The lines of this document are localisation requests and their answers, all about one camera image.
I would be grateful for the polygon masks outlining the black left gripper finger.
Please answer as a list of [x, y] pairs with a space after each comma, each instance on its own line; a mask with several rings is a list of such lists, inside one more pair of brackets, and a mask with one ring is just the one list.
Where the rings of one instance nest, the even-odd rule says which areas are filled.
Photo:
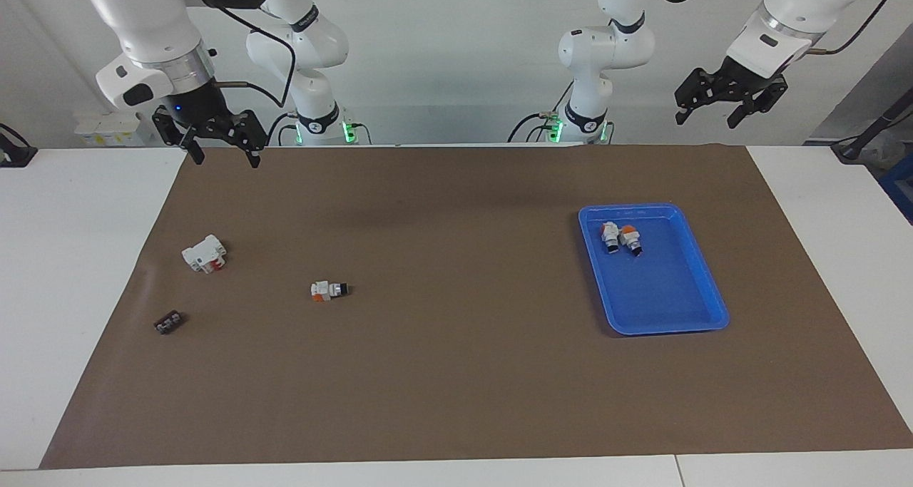
[[767, 113], [788, 90], [786, 80], [772, 80], [759, 93], [746, 95], [741, 104], [728, 116], [728, 127], [736, 128], [754, 113]]
[[718, 76], [705, 70], [694, 70], [675, 90], [675, 103], [678, 113], [675, 121], [682, 125], [698, 108], [716, 103], [715, 84]]

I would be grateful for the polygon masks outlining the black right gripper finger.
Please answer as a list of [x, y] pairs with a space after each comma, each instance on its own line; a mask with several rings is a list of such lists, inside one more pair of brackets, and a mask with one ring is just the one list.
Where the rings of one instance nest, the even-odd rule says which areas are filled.
[[205, 153], [197, 143], [196, 129], [191, 126], [181, 130], [166, 109], [156, 109], [151, 114], [151, 120], [164, 145], [179, 147], [196, 165], [202, 165]]
[[232, 114], [229, 118], [228, 145], [237, 147], [245, 154], [251, 168], [258, 168], [261, 163], [261, 152], [267, 147], [267, 132], [254, 111], [245, 110]]

